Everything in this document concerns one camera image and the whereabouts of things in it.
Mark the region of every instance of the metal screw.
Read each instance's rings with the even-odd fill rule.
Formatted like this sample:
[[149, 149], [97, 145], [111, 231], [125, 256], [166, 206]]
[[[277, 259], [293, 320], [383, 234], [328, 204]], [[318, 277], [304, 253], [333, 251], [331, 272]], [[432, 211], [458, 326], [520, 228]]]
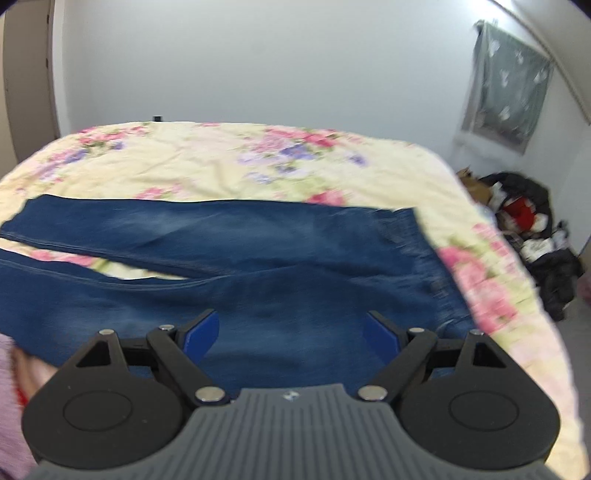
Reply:
[[388, 396], [388, 390], [378, 385], [365, 385], [357, 390], [357, 395], [365, 401], [381, 401]]
[[195, 397], [204, 403], [212, 403], [222, 400], [226, 396], [219, 387], [202, 387], [195, 392]]

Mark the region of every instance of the floor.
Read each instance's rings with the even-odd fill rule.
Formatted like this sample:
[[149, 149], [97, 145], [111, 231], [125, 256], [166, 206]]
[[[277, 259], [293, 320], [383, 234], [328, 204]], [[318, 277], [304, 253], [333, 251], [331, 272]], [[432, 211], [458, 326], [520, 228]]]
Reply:
[[566, 318], [557, 326], [569, 351], [574, 383], [579, 390], [579, 411], [584, 423], [585, 444], [587, 451], [591, 452], [591, 307], [575, 299], [567, 307]]

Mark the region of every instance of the ceiling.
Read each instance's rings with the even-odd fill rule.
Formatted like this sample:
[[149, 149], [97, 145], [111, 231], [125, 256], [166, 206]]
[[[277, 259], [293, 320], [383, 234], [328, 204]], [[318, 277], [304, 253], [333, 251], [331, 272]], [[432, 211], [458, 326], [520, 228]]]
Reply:
[[[576, 0], [589, 9], [586, 0]], [[510, 8], [545, 41], [591, 123], [591, 20], [570, 0], [512, 0]]]

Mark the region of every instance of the black disc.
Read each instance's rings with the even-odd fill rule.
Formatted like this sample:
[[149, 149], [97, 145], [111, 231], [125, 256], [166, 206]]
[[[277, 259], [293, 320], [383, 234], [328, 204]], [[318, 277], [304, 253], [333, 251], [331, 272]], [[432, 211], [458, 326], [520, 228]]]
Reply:
[[545, 459], [559, 428], [552, 402], [509, 369], [476, 368], [413, 388], [398, 406], [408, 434], [455, 465], [504, 470]]
[[182, 422], [165, 386], [129, 372], [78, 368], [56, 375], [32, 399], [22, 430], [37, 459], [100, 470], [145, 458], [168, 444]]

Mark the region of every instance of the black jacket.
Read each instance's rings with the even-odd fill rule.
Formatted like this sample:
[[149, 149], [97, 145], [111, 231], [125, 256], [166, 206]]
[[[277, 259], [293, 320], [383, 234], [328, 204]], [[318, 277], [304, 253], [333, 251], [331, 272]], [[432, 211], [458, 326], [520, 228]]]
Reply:
[[536, 213], [543, 213], [548, 216], [548, 225], [546, 228], [529, 236], [529, 238], [550, 238], [552, 236], [552, 226], [554, 225], [552, 217], [552, 208], [550, 207], [550, 194], [548, 189], [532, 179], [528, 179], [519, 173], [504, 171], [494, 173], [480, 179], [482, 183], [493, 186], [496, 182], [501, 182], [503, 190], [510, 197], [526, 197], [535, 205]]

